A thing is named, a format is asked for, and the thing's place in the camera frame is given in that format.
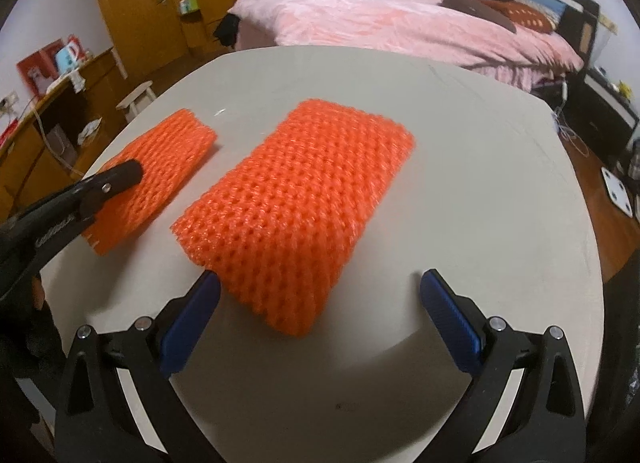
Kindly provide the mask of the small orange foam net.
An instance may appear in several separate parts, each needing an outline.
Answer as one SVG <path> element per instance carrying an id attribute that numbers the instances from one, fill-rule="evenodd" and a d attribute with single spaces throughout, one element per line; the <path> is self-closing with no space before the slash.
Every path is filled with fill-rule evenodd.
<path id="1" fill-rule="evenodd" d="M 108 200 L 82 236 L 105 255 L 135 235 L 175 197 L 212 150 L 217 134 L 195 114 L 181 109 L 134 139 L 103 164 L 106 171 L 135 160 L 141 182 Z"/>

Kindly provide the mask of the large orange foam net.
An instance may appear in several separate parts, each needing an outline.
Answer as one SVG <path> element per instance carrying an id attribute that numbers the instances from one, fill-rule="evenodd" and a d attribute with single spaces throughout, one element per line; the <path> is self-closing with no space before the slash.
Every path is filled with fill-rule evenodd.
<path id="1" fill-rule="evenodd" d="M 171 231 L 269 327 L 305 336 L 415 146 L 385 116 L 305 100 Z"/>

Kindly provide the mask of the wooden side desk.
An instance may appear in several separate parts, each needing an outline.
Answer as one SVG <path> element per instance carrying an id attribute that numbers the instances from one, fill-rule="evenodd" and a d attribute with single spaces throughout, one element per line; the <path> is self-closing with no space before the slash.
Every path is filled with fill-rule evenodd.
<path id="1" fill-rule="evenodd" d="M 85 81 L 75 90 L 66 78 L 26 107 L 1 144 L 1 218 L 70 186 L 84 176 L 107 145 L 126 127 L 120 99 L 129 85 L 109 49 L 79 69 Z"/>

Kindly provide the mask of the small white wooden stool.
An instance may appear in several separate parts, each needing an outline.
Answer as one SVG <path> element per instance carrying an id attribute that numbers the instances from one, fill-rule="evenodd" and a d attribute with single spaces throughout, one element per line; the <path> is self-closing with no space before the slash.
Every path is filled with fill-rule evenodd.
<path id="1" fill-rule="evenodd" d="M 116 106 L 116 109 L 124 113 L 128 123 L 132 122 L 140 112 L 149 107 L 156 100 L 153 90 L 153 82 L 145 81 L 139 84 Z"/>

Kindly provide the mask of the red framed photo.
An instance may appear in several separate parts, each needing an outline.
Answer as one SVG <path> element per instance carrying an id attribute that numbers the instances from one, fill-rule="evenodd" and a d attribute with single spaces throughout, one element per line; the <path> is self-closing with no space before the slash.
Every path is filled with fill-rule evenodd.
<path id="1" fill-rule="evenodd" d="M 42 99 L 47 95 L 48 88 L 55 81 L 65 75 L 58 73 L 54 56 L 64 45 L 70 43 L 75 43 L 80 46 L 81 60 L 84 59 L 85 52 L 78 40 L 78 37 L 74 34 L 70 34 L 65 41 L 56 40 L 17 62 L 17 71 L 20 74 L 23 83 L 32 94 L 32 97 L 35 97 L 37 100 Z"/>

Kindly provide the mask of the light blue electric kettle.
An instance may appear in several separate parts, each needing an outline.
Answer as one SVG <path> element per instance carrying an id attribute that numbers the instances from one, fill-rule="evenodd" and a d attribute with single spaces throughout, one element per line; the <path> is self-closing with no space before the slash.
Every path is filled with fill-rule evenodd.
<path id="1" fill-rule="evenodd" d="M 79 66 L 81 48 L 75 43 L 66 44 L 56 52 L 54 59 L 59 74 L 70 73 Z"/>

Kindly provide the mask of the white bathroom scale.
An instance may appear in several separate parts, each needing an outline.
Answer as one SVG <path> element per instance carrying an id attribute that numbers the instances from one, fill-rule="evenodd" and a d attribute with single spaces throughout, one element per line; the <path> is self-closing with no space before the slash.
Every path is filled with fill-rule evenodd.
<path id="1" fill-rule="evenodd" d="M 612 204 L 627 217 L 634 217 L 634 205 L 629 200 L 623 182 L 604 166 L 601 168 L 601 175 L 606 193 Z"/>

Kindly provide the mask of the black bedside nightstand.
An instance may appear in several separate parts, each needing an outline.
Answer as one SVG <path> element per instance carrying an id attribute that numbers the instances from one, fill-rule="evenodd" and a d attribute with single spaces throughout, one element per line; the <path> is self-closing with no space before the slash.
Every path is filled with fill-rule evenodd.
<path id="1" fill-rule="evenodd" d="M 625 164 L 639 113 L 596 70 L 580 72 L 568 84 L 566 122 L 609 168 Z"/>

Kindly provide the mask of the yellow plush toy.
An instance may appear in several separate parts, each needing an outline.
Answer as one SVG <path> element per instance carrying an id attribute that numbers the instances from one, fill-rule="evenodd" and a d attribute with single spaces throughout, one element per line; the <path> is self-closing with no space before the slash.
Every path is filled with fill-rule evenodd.
<path id="1" fill-rule="evenodd" d="M 628 100 L 630 100 L 630 99 L 631 99 L 631 96 L 632 96 L 632 89 L 630 88 L 630 86 L 629 86 L 629 85 L 627 85 L 627 84 L 626 84 L 626 83 L 624 83 L 624 82 L 619 82 L 619 83 L 617 84 L 617 87 L 618 87 L 618 91 L 620 92 L 620 94 L 621 94 L 624 98 L 626 98 L 626 99 L 628 99 Z"/>

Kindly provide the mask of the bed with pink cover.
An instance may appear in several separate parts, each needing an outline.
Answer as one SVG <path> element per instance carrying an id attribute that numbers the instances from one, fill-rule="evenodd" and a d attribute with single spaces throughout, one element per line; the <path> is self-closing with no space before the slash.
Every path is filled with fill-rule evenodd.
<path id="1" fill-rule="evenodd" d="M 516 32 L 440 6 L 442 0 L 237 0 L 214 37 L 235 50 L 346 46 L 462 67 L 529 92 L 585 62 L 554 31 Z"/>

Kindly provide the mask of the brown dotted pillow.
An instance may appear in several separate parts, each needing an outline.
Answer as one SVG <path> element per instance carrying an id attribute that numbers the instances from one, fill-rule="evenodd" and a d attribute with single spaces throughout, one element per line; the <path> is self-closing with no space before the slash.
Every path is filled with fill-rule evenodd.
<path id="1" fill-rule="evenodd" d="M 555 26 L 540 10 L 516 1 L 480 0 L 484 5 L 500 12 L 511 22 L 542 34 L 550 34 Z"/>

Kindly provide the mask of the dark brown folded cloth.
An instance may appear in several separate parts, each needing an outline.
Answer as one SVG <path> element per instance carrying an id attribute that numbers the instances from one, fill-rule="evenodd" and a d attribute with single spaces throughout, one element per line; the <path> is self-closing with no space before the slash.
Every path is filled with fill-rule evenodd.
<path id="1" fill-rule="evenodd" d="M 510 19 L 495 9 L 488 7 L 480 0 L 442 0 L 440 6 L 491 22 L 511 33 L 516 32 L 515 24 Z"/>

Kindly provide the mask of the right blue pillow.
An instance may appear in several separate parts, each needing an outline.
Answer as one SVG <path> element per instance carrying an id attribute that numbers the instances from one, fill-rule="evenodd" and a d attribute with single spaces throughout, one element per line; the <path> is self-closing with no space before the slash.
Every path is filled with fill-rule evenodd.
<path id="1" fill-rule="evenodd" d="M 527 5 L 544 14 L 547 19 L 556 26 L 565 12 L 566 4 L 560 0 L 514 0 Z"/>

